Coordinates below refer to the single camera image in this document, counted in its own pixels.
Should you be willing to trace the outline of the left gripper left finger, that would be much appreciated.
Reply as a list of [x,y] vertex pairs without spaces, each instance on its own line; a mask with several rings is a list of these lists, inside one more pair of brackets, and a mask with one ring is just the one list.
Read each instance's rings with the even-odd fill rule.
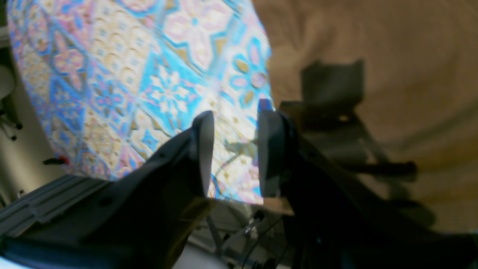
[[67,175],[1,210],[1,261],[32,269],[163,269],[174,227],[208,195],[213,112],[116,182]]

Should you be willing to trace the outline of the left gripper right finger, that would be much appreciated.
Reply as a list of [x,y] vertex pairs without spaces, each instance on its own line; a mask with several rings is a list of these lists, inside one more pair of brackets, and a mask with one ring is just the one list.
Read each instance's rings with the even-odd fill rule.
[[258,170],[265,202],[292,211],[294,269],[466,269],[473,234],[421,227],[330,163],[275,111],[258,116]]

